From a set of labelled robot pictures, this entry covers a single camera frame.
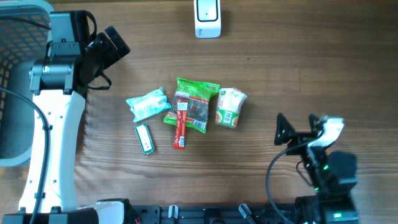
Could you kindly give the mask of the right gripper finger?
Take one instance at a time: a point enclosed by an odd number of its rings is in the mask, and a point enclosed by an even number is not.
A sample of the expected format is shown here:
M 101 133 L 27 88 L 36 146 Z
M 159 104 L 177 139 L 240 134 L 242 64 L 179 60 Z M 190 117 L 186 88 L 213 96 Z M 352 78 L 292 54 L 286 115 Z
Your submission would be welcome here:
M 275 131 L 275 138 L 274 144 L 275 145 L 282 145 L 288 143 L 290 140 L 293 140 L 297 137 L 297 133 L 292 125 L 288 122 L 287 118 L 282 114 L 279 113 L 277 115 L 276 121 L 276 131 Z
M 320 119 L 314 115 L 313 113 L 311 113 L 308 116 L 308 120 L 310 123 L 310 131 L 314 136 L 318 136 L 318 133 L 320 132 L 320 127 L 319 127 L 319 121 Z

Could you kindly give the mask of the instant noodle cup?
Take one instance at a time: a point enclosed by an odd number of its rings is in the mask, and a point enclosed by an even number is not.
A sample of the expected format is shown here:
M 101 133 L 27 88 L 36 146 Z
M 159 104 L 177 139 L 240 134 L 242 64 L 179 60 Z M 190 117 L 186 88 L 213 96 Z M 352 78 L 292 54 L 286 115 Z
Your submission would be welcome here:
M 236 128 L 241 107 L 247 97 L 245 93 L 235 87 L 221 88 L 218 94 L 215 123 L 227 128 Z

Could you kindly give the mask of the light blue tissue pack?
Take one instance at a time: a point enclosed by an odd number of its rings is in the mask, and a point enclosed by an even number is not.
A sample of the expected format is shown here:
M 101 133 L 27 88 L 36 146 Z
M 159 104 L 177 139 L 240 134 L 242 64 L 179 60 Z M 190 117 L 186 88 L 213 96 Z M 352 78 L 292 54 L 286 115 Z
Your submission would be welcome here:
M 144 96 L 129 98 L 126 100 L 126 103 L 130 106 L 130 111 L 134 114 L 133 121 L 135 123 L 172 107 L 167 101 L 167 96 L 164 94 L 162 87 Z

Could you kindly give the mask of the green snack bag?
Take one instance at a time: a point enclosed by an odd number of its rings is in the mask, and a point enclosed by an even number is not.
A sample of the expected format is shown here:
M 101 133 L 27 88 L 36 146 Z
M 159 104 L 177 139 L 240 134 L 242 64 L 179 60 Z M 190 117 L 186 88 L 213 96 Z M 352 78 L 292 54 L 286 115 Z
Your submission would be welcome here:
M 186 127 L 206 133 L 209 114 L 209 102 L 220 89 L 219 84 L 199 82 L 177 78 L 177 89 L 172 101 L 172 107 L 164 118 L 164 123 L 177 124 L 177 102 L 187 100 Z

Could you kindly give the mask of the green white gum box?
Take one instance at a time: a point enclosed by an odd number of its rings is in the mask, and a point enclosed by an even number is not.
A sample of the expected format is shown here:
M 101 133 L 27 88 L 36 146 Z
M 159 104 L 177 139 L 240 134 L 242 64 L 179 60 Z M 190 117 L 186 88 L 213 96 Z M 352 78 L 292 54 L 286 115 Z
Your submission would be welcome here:
M 145 155 L 149 155 L 155 151 L 154 144 L 152 142 L 152 136 L 150 135 L 149 128 L 146 124 L 140 124 L 135 127 L 137 137 L 139 139 L 142 151 Z

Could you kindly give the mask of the red stick packet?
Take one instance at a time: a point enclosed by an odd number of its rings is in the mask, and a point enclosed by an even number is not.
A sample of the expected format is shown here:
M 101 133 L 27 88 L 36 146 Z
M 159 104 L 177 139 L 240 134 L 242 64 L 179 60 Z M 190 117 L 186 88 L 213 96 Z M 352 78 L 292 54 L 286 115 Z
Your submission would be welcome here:
M 187 100 L 177 101 L 177 123 L 174 137 L 174 149 L 185 149 L 185 127 L 187 120 Z

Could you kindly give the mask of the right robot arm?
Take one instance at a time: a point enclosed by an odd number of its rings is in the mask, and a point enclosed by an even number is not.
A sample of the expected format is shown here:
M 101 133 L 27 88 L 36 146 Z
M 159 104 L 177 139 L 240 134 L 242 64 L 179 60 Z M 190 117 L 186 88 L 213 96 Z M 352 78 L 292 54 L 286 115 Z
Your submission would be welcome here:
M 358 183 L 357 158 L 343 151 L 327 153 L 342 133 L 344 119 L 310 114 L 308 122 L 310 131 L 298 132 L 282 113 L 277 115 L 274 144 L 287 147 L 272 163 L 283 155 L 300 156 L 299 163 L 308 173 L 305 181 L 315 193 L 297 197 L 288 210 L 281 209 L 272 198 L 269 203 L 284 223 L 358 223 L 358 211 L 351 196 Z

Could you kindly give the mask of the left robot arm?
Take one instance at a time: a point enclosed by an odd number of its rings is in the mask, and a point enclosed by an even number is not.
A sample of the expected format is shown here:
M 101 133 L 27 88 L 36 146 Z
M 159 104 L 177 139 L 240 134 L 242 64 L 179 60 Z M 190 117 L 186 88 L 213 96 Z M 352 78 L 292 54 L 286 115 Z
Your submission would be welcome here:
M 27 99 L 36 114 L 28 179 L 16 213 L 4 223 L 130 223 L 127 199 L 76 204 L 74 167 L 80 120 L 91 82 L 129 53 L 118 32 L 97 31 L 88 11 L 50 13 L 45 57 L 30 69 Z

